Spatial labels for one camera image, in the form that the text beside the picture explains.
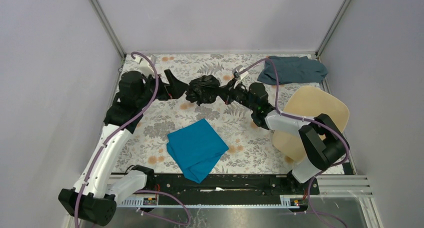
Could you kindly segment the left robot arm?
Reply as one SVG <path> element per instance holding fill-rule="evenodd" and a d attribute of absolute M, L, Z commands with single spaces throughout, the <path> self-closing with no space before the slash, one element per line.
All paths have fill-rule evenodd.
<path fill-rule="evenodd" d="M 154 100 L 179 99 L 187 90 L 188 84 L 178 80 L 169 69 L 164 74 L 168 82 L 162 82 L 159 75 L 145 76 L 136 70 L 121 75 L 89 163 L 73 187 L 63 188 L 58 195 L 59 202 L 74 217 L 76 227 L 79 221 L 104 227 L 112 220 L 117 206 L 130 195 L 138 190 L 148 194 L 157 188 L 154 170 L 142 165 L 135 165 L 112 185 L 108 181 L 143 112 Z"/>

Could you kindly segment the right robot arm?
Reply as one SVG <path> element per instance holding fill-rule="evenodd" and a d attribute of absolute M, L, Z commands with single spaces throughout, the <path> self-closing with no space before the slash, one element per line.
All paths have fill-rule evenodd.
<path fill-rule="evenodd" d="M 287 179 L 287 189 L 301 193 L 307 181 L 347 158 L 350 146 L 343 132 L 350 118 L 345 103 L 310 85 L 300 87 L 283 110 L 271 104 L 264 84 L 245 87 L 233 82 L 217 89 L 227 104 L 237 102 L 251 110 L 256 126 L 273 131 L 272 144 L 298 162 Z"/>

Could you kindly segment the black trash bag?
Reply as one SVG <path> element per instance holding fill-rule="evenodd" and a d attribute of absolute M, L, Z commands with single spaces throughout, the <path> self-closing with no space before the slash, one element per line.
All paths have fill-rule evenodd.
<path fill-rule="evenodd" d="M 189 82 L 185 98 L 198 106 L 201 104 L 213 104 L 217 99 L 217 90 L 220 84 L 220 81 L 215 76 L 211 74 L 202 75 Z"/>

